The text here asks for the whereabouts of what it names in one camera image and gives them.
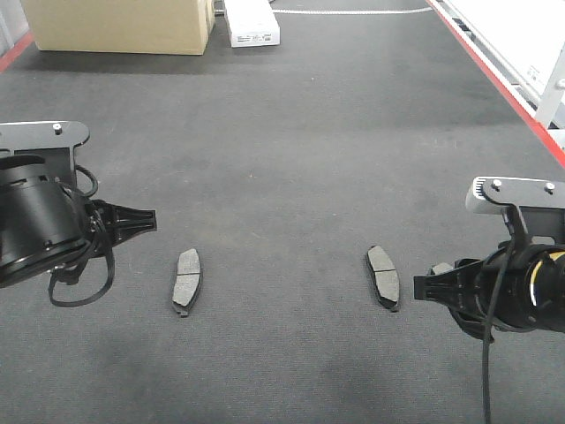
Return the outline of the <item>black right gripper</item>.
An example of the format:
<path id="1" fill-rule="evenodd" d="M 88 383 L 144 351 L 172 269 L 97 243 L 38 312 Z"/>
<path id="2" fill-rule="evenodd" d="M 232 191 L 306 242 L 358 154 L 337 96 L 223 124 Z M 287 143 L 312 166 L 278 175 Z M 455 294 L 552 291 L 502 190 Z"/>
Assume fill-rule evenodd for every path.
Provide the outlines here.
<path id="1" fill-rule="evenodd" d="M 463 293 L 461 270 L 431 267 L 413 277 L 414 299 L 440 303 L 461 330 L 481 339 L 489 307 L 492 326 L 526 333 L 536 329 L 564 331 L 564 246 L 533 245 L 527 257 L 514 259 L 506 269 L 506 254 L 496 252 L 471 273 L 471 290 Z"/>

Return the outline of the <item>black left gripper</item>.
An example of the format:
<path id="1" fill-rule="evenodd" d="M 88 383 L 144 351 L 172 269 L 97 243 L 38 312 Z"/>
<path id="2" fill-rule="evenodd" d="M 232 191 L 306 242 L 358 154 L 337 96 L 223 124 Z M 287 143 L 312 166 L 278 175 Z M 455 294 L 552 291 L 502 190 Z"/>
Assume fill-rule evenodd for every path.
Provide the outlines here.
<path id="1" fill-rule="evenodd" d="M 112 243 L 157 230 L 154 210 L 95 203 L 60 182 L 38 155 L 1 160 L 1 285 L 8 287 L 50 269 L 64 271 L 98 256 L 115 260 Z"/>

